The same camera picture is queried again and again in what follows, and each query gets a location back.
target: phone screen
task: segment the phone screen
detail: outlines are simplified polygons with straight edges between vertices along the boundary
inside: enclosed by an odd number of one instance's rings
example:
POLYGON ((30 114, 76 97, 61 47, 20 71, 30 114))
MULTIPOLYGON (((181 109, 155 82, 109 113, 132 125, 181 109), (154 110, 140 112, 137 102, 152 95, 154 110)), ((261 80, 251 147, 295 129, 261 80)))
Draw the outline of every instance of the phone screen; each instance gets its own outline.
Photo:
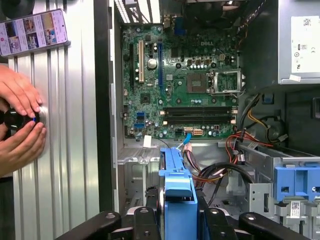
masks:
POLYGON ((0 23, 0 51, 4 57, 67 42, 61 9, 0 23))

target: finger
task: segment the finger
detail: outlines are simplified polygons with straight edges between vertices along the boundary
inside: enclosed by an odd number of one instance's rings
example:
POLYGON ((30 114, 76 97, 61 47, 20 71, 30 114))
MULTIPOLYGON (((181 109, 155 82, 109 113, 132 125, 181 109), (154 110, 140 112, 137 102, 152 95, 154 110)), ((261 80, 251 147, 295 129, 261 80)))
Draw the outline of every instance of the finger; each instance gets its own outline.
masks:
POLYGON ((36 143, 36 141, 42 137, 40 135, 42 134, 43 129, 44 125, 42 123, 38 123, 30 132, 30 134, 26 137, 26 139, 19 146, 17 146, 10 152, 10 155, 20 157, 26 152, 28 152, 36 143))
POLYGON ((46 144, 46 129, 43 128, 34 145, 19 158, 20 168, 36 160, 43 152, 46 144))
POLYGON ((19 114, 22 116, 27 115, 25 108, 22 106, 17 96, 3 82, 0 82, 0 97, 4 98, 11 106, 13 106, 19 114))
POLYGON ((43 103, 39 92, 34 86, 32 86, 32 84, 30 83, 30 81, 25 75, 21 73, 19 73, 19 75, 21 78, 19 80, 16 80, 16 82, 22 89, 24 89, 25 92, 28 92, 30 94, 28 98, 31 102, 32 107, 35 107, 35 108, 39 107, 39 104, 43 103))
POLYGON ((6 125, 0 124, 0 141, 2 141, 4 139, 4 137, 6 136, 8 131, 8 128, 6 127, 6 125))
POLYGON ((11 152, 12 150, 14 150, 28 137, 35 124, 36 123, 34 121, 28 122, 22 129, 17 131, 13 136, 9 137, 2 143, 3 148, 6 149, 7 152, 11 152))
POLYGON ((36 115, 34 111, 31 108, 29 99, 24 92, 24 90, 17 84, 16 81, 7 81, 5 82, 5 85, 11 89, 11 91, 14 93, 14 95, 19 99, 20 103, 22 104, 24 110, 27 112, 28 116, 30 118, 35 118, 36 115))

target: blue plastic bracket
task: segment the blue plastic bracket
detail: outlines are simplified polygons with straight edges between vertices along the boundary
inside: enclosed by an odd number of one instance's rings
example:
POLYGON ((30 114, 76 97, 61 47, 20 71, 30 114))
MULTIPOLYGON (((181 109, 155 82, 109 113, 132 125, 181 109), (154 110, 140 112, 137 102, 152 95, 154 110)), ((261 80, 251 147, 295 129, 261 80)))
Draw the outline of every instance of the blue plastic bracket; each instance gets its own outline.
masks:
POLYGON ((198 200, 192 175, 175 147, 161 148, 164 178, 164 235, 165 240, 197 240, 198 200))
POLYGON ((274 169, 274 197, 282 201, 285 197, 303 197, 314 201, 320 197, 320 166, 308 164, 299 167, 276 167, 274 169))

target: ribbed metal surface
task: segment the ribbed metal surface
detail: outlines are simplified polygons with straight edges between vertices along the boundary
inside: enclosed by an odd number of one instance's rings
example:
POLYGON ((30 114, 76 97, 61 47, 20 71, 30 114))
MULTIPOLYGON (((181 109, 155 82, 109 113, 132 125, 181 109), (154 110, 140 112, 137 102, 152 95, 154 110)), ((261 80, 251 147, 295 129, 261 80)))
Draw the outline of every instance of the ribbed metal surface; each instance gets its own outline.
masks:
POLYGON ((52 240, 99 212, 93 0, 36 0, 66 12, 71 45, 9 60, 47 111, 46 147, 14 179, 17 240, 52 240))

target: green motherboard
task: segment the green motherboard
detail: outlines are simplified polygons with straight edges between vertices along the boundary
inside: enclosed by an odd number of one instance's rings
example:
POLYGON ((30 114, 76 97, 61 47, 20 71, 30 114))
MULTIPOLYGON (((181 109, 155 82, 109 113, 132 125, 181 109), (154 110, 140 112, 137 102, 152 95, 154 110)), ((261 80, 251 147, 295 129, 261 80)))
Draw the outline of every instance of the green motherboard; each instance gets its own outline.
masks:
POLYGON ((126 138, 225 138, 236 124, 241 72, 236 31, 176 35, 162 26, 122 31, 126 138))

